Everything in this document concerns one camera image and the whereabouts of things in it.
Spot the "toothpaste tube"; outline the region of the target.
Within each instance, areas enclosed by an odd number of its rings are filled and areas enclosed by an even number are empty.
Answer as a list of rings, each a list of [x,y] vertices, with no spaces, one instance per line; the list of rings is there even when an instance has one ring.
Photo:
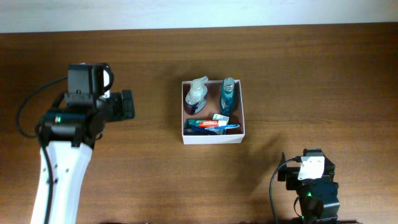
[[[227,121],[222,120],[212,120],[212,119],[187,119],[184,124],[184,128],[212,128],[212,127],[220,127],[226,126],[228,124]]]

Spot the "clear pump soap bottle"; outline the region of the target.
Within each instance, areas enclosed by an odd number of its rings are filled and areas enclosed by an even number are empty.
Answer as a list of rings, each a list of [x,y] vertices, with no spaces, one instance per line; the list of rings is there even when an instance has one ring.
[[[190,90],[185,97],[185,111],[189,115],[199,113],[207,103],[208,89],[205,83],[208,77],[204,76],[193,80],[190,84]]]

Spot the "blue disposable razor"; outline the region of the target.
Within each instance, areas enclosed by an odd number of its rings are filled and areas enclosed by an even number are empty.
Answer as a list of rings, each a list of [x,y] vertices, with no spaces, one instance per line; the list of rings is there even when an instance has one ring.
[[[225,130],[223,130],[223,129],[208,130],[205,128],[199,128],[197,126],[192,126],[191,129],[194,130],[194,132],[196,132],[196,133],[207,134],[207,135],[224,135],[225,134]]]

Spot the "white green soap box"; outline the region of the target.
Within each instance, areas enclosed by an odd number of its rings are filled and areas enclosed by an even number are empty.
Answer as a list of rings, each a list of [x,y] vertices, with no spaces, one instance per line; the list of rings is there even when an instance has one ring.
[[[217,120],[217,121],[221,121],[221,125],[222,126],[226,126],[229,123],[229,117],[228,116],[224,116],[222,114],[216,114],[215,113],[213,115],[213,119]],[[216,129],[216,130],[213,130],[213,132],[215,132],[216,134],[219,134],[219,135],[226,134],[226,130],[225,129]]]

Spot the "teal mouthwash bottle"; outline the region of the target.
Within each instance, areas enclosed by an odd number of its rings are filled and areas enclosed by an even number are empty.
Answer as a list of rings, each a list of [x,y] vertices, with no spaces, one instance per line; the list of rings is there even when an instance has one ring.
[[[230,116],[234,107],[234,79],[228,77],[223,80],[221,96],[220,96],[220,110],[224,116]]]

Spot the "blue white toothbrush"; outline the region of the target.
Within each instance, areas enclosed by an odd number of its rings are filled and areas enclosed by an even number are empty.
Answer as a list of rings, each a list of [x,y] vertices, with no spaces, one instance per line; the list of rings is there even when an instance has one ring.
[[[225,130],[225,129],[236,129],[239,128],[239,124],[227,124],[225,126],[214,126],[214,127],[207,127],[206,130],[215,131],[215,130]]]

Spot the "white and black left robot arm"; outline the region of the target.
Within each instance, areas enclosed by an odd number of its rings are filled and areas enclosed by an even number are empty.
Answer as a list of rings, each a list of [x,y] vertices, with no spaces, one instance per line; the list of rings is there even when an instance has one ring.
[[[68,89],[35,128],[40,176],[31,223],[75,223],[80,192],[95,142],[106,123],[135,117],[132,91],[110,93],[114,74],[107,63],[72,64]]]

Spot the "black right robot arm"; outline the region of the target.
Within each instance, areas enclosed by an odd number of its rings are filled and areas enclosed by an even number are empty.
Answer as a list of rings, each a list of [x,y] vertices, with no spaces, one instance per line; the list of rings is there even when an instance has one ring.
[[[321,149],[304,149],[301,156],[289,160],[281,155],[277,180],[285,182],[287,190],[296,192],[294,205],[300,205],[300,213],[292,223],[337,222],[340,202],[334,176],[335,165]]]

